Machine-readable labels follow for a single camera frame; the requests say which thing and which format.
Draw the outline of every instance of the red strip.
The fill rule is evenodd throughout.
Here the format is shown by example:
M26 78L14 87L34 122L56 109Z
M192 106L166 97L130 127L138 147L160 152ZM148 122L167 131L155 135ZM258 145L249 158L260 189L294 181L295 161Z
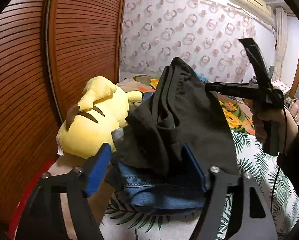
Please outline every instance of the red strip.
M33 179L25 188L23 195L19 201L19 204L16 207L16 209L12 215L11 223L9 224L8 233L7 233L7 236L9 239L15 238L15 233L16 233L16 229L18 227L19 221L20 221L20 217L22 216L26 202L27 202L29 196L31 195L32 190L34 189L37 181L39 180L39 178L41 177L41 175L44 172L47 172L50 169L50 167L55 163L56 160L57 160L57 157L51 158L50 160L48 160L45 163L45 165L41 168L41 170L33 176Z

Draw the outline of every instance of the white bed sheet with green leaves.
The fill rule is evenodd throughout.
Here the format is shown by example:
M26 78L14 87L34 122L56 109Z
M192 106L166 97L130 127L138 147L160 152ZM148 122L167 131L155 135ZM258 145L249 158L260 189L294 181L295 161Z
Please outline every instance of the white bed sheet with green leaves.
M270 208L270 197L278 166L276 157L267 155L255 136L232 131L240 173L250 172L259 184ZM216 239L225 237L232 207L227 195L224 213ZM109 202L100 229L105 240L188 240L200 212L188 216L150 216L123 203L115 192ZM299 219L299 198L289 179L280 171L273 199L273 219L279 239Z

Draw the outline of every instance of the air conditioner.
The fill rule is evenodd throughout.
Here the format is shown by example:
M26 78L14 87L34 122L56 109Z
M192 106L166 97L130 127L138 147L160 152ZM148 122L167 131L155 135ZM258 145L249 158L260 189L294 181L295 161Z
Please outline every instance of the air conditioner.
M263 0L229 0L244 8L246 11L258 17L267 25L273 25L272 8L268 6Z

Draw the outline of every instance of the pink bottle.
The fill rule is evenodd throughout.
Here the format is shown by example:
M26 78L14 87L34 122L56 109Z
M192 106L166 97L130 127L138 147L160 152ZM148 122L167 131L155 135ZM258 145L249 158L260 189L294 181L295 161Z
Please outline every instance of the pink bottle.
M291 106L291 109L289 109L291 115L295 118L297 112L299 109L299 100L297 99L296 102Z

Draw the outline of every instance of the stuffed animal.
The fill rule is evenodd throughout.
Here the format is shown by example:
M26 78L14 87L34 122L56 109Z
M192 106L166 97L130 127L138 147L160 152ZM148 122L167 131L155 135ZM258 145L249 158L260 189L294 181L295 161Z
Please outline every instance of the stuffed animal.
M105 77L92 78L58 131L63 151L87 159L94 156L104 142L114 151L111 132L127 124L128 103L140 101L140 91L125 93Z

